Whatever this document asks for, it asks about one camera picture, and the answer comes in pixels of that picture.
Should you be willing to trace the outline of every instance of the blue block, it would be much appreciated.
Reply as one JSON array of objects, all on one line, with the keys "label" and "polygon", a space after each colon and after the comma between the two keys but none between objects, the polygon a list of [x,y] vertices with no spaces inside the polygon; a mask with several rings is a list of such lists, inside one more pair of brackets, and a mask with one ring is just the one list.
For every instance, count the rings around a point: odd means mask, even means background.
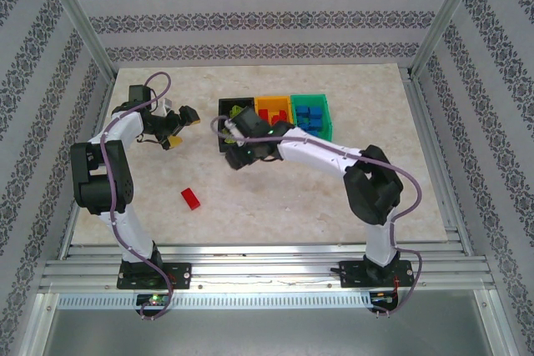
[{"label": "blue block", "polygon": [[297,113],[297,116],[299,117],[308,118],[310,115],[310,109],[307,106],[297,106],[295,108],[295,112]]},{"label": "blue block", "polygon": [[323,117],[323,111],[321,108],[313,107],[310,108],[310,118],[322,118]]},{"label": "blue block", "polygon": [[323,129],[323,122],[320,119],[310,119],[310,129],[320,131]]}]

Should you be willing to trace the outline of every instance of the orange bin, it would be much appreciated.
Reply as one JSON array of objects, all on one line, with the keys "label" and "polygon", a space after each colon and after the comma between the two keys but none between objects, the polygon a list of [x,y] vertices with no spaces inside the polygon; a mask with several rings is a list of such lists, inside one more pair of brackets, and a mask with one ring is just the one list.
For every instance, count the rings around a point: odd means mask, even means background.
[{"label": "orange bin", "polygon": [[293,110],[291,108],[291,97],[289,96],[262,96],[254,98],[254,110],[259,114],[260,110],[267,109],[269,113],[269,124],[274,116],[280,115],[280,110],[287,113],[288,123],[294,122]]}]

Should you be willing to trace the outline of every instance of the patterned wallpaper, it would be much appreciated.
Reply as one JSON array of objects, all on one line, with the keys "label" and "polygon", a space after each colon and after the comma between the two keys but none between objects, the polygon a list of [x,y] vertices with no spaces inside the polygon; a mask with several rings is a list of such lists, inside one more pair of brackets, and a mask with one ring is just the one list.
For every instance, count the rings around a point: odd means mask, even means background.
[{"label": "patterned wallpaper", "polygon": [[407,67],[444,0],[80,0],[118,67]]},{"label": "patterned wallpaper", "polygon": [[462,0],[421,75],[471,241],[534,354],[531,0]]},{"label": "patterned wallpaper", "polygon": [[17,354],[73,205],[69,147],[107,87],[59,0],[0,0],[0,354]]}]

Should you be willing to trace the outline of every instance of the enclosure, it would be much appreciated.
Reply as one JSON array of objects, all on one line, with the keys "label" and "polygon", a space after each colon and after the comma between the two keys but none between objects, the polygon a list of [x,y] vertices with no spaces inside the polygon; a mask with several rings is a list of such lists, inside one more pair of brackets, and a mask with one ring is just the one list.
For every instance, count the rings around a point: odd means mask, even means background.
[{"label": "enclosure", "polygon": [[[533,2],[1,0],[0,354],[534,354]],[[157,71],[202,121],[128,151],[141,224],[193,266],[142,322],[111,231],[74,201],[70,147]],[[421,278],[389,318],[330,271],[365,253],[343,183],[234,172],[209,130],[220,99],[297,123],[302,95],[325,95],[333,143],[379,145],[423,187],[396,235]]]}]

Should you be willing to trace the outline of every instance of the black mounting plate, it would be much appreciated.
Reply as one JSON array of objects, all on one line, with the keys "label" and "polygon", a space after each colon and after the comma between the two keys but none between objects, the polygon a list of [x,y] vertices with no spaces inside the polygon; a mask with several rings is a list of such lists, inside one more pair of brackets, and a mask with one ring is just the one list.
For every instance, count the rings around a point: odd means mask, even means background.
[{"label": "black mounting plate", "polygon": [[[173,289],[189,289],[192,275],[191,263],[164,263],[163,271],[171,278]],[[167,284],[163,279],[160,279],[154,285],[147,285],[146,277],[135,277],[132,274],[125,276],[123,265],[121,264],[117,278],[117,289],[167,289]]]},{"label": "black mounting plate", "polygon": [[395,276],[399,279],[399,287],[411,287],[414,283],[414,272],[408,260],[397,260],[389,271],[380,279],[372,278],[367,269],[369,262],[365,260],[349,260],[340,262],[340,280],[342,288],[387,288],[394,286]]}]

